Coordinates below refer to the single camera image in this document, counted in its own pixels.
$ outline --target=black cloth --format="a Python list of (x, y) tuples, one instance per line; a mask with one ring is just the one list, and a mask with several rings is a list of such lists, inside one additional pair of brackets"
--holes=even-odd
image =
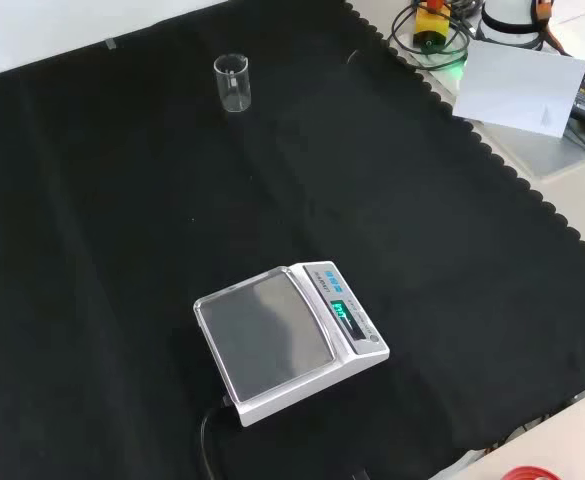
[(0, 478), (195, 478), (224, 392), (192, 304), (299, 261), (337, 263), (391, 357), (221, 412), (229, 480), (427, 478), (585, 388), (585, 244), (365, 23), (228, 3), (0, 75)]

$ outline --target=green digital display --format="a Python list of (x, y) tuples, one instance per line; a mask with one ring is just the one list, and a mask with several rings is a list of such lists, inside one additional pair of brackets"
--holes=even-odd
[(345, 305), (345, 302), (341, 300), (335, 300), (330, 302), (332, 305), (332, 309), (334, 313), (336, 313), (337, 318), (341, 321), (343, 326), (350, 332), (350, 336), (353, 340), (363, 340), (365, 338), (365, 334), (359, 324), (354, 320), (352, 313), (348, 310), (348, 307)]

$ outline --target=white paper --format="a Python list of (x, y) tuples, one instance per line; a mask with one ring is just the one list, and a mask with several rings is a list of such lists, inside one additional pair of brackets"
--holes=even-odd
[(563, 136), (585, 73), (585, 60), (473, 41), (457, 117)]

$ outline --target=digital scale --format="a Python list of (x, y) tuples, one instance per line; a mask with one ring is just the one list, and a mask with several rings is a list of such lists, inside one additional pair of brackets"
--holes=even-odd
[(194, 312), (244, 426), (390, 354), (332, 262), (275, 268)]

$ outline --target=white table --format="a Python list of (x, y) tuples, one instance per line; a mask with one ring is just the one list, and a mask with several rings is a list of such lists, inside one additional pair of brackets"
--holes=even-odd
[(0, 72), (225, 0), (0, 0)]
[[(370, 24), (376, 26), (379, 32), (386, 37), (390, 33), (390, 25), (394, 16), (407, 5), (406, 0), (350, 0), (354, 9), (361, 13)], [(555, 19), (553, 23), (555, 34), (562, 39), (565, 48), (575, 56), (585, 58), (585, 0), (557, 0), (555, 5)], [(433, 90), (441, 95), (442, 99), (454, 104), (454, 95), (430, 73), (424, 73), (425, 79), (432, 84)], [(578, 155), (585, 159), (585, 151), (570, 144), (567, 140), (548, 140), (532, 138), (533, 134), (526, 132), (506, 132), (479, 122), (473, 122), (475, 130), (483, 141), (489, 144), (494, 153), (502, 156), (506, 163), (514, 167), (522, 178), (528, 180), (534, 190), (539, 191), (545, 200), (554, 204), (557, 212), (567, 218), (571, 227), (576, 228), (585, 241), (585, 162), (581, 162), (572, 169), (567, 169), (548, 178), (536, 178), (529, 174), (524, 165), (526, 155), (533, 157), (539, 150), (555, 149), (555, 153), (562, 155)]]
[(483, 457), (450, 480), (500, 480), (518, 466), (585, 480), (585, 399)]

